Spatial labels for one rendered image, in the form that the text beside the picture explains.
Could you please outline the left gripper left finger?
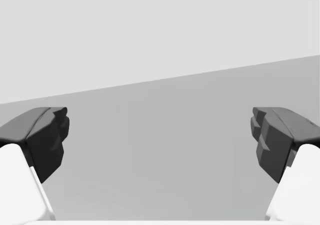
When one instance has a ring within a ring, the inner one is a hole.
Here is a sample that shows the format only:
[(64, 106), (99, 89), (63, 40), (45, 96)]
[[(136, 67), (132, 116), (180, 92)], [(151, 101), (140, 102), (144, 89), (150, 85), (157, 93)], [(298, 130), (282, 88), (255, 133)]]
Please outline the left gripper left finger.
[(43, 183), (60, 167), (66, 107), (36, 107), (0, 126), (0, 221), (54, 221)]

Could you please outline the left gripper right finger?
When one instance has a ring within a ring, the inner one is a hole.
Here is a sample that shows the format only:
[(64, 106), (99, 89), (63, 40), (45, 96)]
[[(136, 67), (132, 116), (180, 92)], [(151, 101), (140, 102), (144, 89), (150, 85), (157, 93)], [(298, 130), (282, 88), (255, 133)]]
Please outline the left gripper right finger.
[(278, 184), (265, 218), (320, 221), (320, 126), (283, 107), (252, 112), (258, 164)]

